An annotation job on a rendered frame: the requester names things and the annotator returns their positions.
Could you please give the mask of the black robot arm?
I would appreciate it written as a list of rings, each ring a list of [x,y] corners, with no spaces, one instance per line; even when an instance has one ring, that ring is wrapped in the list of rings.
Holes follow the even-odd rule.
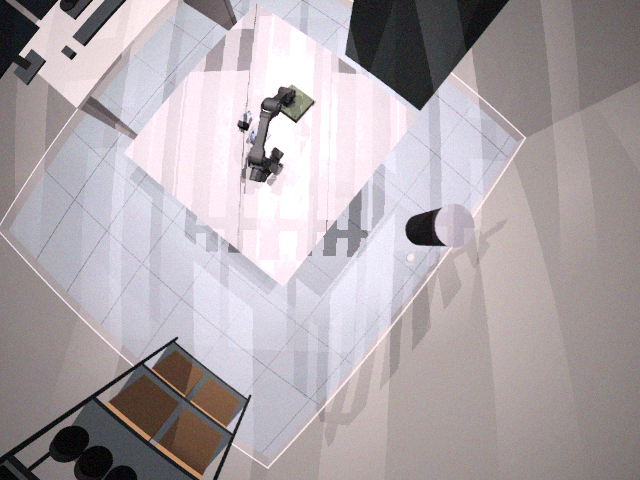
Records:
[[[248,167],[252,168],[250,180],[261,183],[263,170],[266,168],[266,165],[268,163],[268,160],[265,156],[265,142],[267,138],[269,123],[271,119],[279,115],[282,104],[286,108],[289,108],[295,102],[293,100],[293,98],[295,98],[295,91],[295,89],[280,86],[278,89],[278,94],[276,94],[273,98],[266,97],[262,101],[260,105],[260,121],[257,136],[254,145],[250,148],[250,151],[247,155]],[[278,176],[284,168],[284,164],[280,162],[277,163],[275,161],[271,161],[270,164],[271,165],[266,169],[276,176]]]

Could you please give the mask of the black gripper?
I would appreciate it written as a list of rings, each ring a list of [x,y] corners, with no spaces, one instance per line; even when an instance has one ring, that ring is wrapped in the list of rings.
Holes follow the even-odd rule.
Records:
[[[271,161],[275,161],[275,162],[277,162],[277,163],[278,163],[278,162],[280,162],[280,159],[282,159],[282,157],[284,156],[284,153],[283,153],[280,149],[277,149],[276,147],[274,147],[274,148],[270,151],[270,153],[271,153],[271,154],[270,154],[269,158],[267,158],[267,157],[266,157],[266,158],[267,158],[267,160],[268,160],[268,163],[267,163],[267,165],[266,165],[266,168],[268,168],[268,167],[271,165],[271,164],[270,164],[270,163],[271,163]],[[267,180],[267,178],[268,178],[268,177],[270,176],[270,174],[272,173],[272,172],[268,171],[266,168],[263,170],[263,175],[262,175],[262,179],[261,179],[261,182],[263,182],[263,183]]]

